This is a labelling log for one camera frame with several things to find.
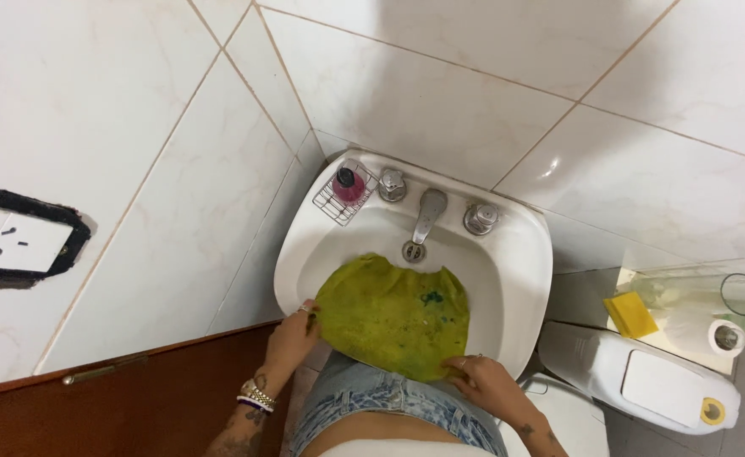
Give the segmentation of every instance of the door hinge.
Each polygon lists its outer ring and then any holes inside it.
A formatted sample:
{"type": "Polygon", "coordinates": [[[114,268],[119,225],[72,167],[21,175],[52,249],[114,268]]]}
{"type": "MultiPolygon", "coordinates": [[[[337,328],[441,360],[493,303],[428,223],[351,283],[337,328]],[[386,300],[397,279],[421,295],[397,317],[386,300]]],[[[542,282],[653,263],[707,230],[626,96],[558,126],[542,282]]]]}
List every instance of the door hinge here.
{"type": "Polygon", "coordinates": [[[124,365],[129,365],[131,363],[146,363],[146,360],[148,358],[149,358],[148,355],[140,355],[138,357],[126,358],[124,360],[120,360],[111,365],[106,365],[104,367],[99,367],[97,369],[87,370],[86,372],[74,373],[72,375],[63,377],[62,384],[72,385],[72,384],[76,384],[77,382],[82,382],[83,380],[88,380],[88,379],[92,379],[95,377],[104,376],[108,373],[114,372],[116,369],[119,369],[123,367],[124,365]]]}

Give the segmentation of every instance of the light blue denim shorts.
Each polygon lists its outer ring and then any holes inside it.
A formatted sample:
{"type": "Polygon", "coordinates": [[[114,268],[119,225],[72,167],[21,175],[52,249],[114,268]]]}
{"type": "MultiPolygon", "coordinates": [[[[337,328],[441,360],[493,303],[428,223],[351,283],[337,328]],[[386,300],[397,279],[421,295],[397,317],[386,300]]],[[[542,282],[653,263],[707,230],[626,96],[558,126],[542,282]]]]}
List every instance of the light blue denim shorts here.
{"type": "Polygon", "coordinates": [[[327,427],[365,410],[417,417],[462,443],[507,457],[497,421],[462,398],[447,382],[431,385],[358,362],[334,350],[305,400],[291,443],[293,457],[327,427]]]}

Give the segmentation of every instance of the pink soap bottle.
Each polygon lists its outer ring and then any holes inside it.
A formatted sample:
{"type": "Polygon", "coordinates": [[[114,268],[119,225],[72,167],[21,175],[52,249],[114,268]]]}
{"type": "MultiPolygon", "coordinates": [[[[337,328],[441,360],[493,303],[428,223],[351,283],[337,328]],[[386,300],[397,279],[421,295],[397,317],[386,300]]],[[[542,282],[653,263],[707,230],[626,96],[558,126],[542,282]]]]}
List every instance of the pink soap bottle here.
{"type": "Polygon", "coordinates": [[[333,178],[333,193],[342,203],[354,205],[366,190],[364,180],[349,168],[339,168],[333,178]]]}

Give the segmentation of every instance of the sink drain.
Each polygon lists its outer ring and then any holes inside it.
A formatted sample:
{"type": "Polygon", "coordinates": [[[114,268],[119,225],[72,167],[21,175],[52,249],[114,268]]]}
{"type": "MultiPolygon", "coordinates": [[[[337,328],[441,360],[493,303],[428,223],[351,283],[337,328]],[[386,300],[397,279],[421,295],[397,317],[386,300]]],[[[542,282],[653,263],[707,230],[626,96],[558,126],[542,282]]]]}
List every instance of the sink drain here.
{"type": "Polygon", "coordinates": [[[417,264],[419,261],[426,258],[426,246],[408,241],[403,244],[401,253],[407,262],[410,264],[417,264]]]}

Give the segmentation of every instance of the toilet seat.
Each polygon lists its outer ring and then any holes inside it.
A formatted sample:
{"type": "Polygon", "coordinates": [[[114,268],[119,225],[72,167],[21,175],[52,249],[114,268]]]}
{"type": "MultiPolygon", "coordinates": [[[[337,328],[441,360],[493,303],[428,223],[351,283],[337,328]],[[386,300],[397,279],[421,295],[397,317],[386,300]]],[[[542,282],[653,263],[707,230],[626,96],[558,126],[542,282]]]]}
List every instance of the toilet seat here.
{"type": "MultiPolygon", "coordinates": [[[[523,389],[547,416],[556,438],[570,457],[609,457],[604,412],[591,397],[541,373],[528,379],[523,389]]],[[[519,435],[508,424],[500,423],[499,431],[509,457],[530,457],[519,435]]]]}

